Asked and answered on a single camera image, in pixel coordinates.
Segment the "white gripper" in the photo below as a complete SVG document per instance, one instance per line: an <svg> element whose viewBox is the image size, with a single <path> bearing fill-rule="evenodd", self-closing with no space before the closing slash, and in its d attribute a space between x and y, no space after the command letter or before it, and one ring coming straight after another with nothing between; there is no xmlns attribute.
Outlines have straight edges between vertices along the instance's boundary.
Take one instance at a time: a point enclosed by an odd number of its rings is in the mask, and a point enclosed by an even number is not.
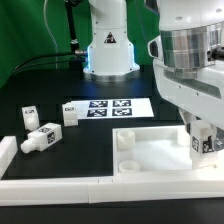
<svg viewBox="0 0 224 224"><path fill-rule="evenodd" d="M191 133L196 116L206 120L214 125L212 147L224 149L224 62L198 69L195 79L177 78L172 68L157 59L153 69L161 97L181 108L179 114L186 132Z"/></svg>

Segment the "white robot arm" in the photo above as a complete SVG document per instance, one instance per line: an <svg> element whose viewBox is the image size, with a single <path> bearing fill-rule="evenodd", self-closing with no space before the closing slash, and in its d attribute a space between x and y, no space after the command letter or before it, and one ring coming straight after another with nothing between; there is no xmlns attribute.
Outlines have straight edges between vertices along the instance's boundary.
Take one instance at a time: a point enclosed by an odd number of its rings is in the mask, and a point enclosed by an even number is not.
<svg viewBox="0 0 224 224"><path fill-rule="evenodd" d="M126 0L88 0L93 39L85 76L116 81L139 70L127 37ZM159 35L148 43L162 98L180 108L191 127L217 130L206 139L224 149L224 0L144 0L159 16Z"/></svg>

